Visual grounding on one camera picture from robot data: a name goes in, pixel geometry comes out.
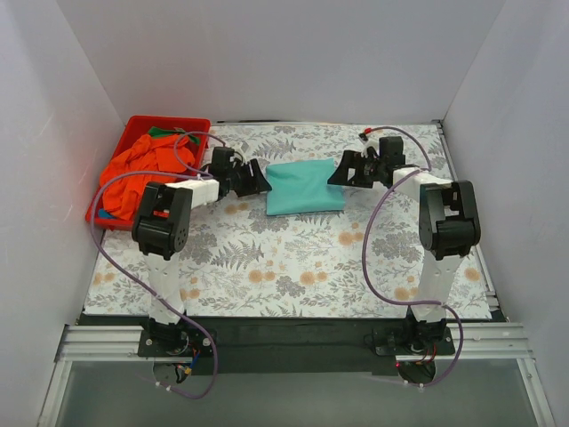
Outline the teal t shirt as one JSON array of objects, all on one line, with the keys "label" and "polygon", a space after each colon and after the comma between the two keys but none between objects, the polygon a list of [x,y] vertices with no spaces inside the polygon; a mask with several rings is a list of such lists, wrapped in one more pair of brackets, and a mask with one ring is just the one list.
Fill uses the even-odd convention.
[{"label": "teal t shirt", "polygon": [[327,183],[334,172],[331,158],[268,165],[267,216],[342,211],[342,187]]}]

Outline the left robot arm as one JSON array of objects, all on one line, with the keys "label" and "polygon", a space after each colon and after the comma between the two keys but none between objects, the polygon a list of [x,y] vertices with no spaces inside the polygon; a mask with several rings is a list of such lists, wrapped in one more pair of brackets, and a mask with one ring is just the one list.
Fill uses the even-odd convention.
[{"label": "left robot arm", "polygon": [[188,242],[191,210],[217,202],[231,191],[245,197],[272,190],[258,160],[245,160],[234,149],[215,148],[205,171],[211,176],[149,182],[134,216],[132,238],[144,255],[149,286],[156,294],[149,310],[154,324],[176,325],[185,311],[179,253]]}]

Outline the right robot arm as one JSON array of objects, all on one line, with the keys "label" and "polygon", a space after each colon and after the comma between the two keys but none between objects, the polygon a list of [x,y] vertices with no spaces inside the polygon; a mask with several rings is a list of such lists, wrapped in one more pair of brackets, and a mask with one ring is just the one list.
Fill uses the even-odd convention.
[{"label": "right robot arm", "polygon": [[[386,188],[365,228],[361,255],[365,283],[380,300],[407,306],[417,324],[429,326],[444,322],[448,313],[456,314],[448,305],[454,277],[481,238],[473,184],[440,179],[430,171],[431,164],[424,167],[409,164],[403,139],[389,136],[380,138],[375,145],[366,144],[361,151],[345,150],[327,181],[331,185],[363,189],[379,182]],[[418,235],[424,249],[423,266],[417,299],[410,302],[380,294],[367,270],[367,245],[374,220],[394,192],[419,204]]]}]

